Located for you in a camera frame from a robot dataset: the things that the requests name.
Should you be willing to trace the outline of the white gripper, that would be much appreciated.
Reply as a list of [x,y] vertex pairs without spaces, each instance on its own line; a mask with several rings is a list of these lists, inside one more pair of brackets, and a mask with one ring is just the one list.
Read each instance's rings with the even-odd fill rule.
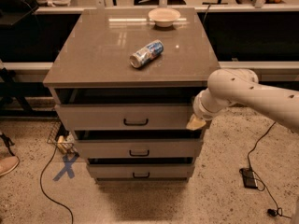
[[209,91],[201,91],[193,100],[193,113],[186,125],[190,131],[203,128],[206,125],[205,120],[214,119],[218,113],[218,107],[215,99]]

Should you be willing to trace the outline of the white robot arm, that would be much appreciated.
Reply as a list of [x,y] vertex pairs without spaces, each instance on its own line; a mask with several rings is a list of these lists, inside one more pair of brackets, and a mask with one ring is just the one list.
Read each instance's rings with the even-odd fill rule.
[[299,93],[219,69],[192,102],[206,120],[202,177],[214,224],[298,224]]

